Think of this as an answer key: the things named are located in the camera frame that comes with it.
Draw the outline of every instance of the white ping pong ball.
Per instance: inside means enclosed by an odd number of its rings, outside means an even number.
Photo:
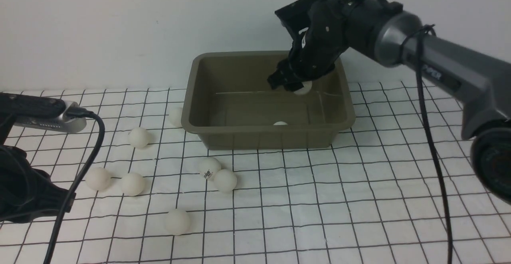
[[[183,114],[183,108],[181,108],[181,107],[176,107],[176,108],[170,109],[170,111],[168,111],[168,121],[174,127],[181,128],[181,127],[183,127],[181,125],[181,115],[182,114]]]
[[[128,143],[135,148],[144,148],[149,143],[151,135],[142,127],[135,127],[128,134]]]
[[[103,191],[110,185],[110,173],[102,167],[93,167],[85,175],[85,184],[93,191]]]
[[[146,182],[138,173],[128,173],[121,179],[121,190],[125,195],[137,196],[145,187]]]
[[[181,235],[190,229],[190,215],[182,209],[172,209],[165,215],[165,229],[171,235]]]
[[[312,89],[312,81],[305,81],[301,83],[303,87],[301,89],[298,89],[297,91],[294,91],[296,95],[305,95],[309,93]]]
[[[238,179],[234,172],[228,169],[222,169],[215,174],[213,184],[222,193],[230,193],[236,187]]]
[[[207,180],[213,180],[220,169],[222,164],[216,158],[208,157],[199,162],[199,174]]]

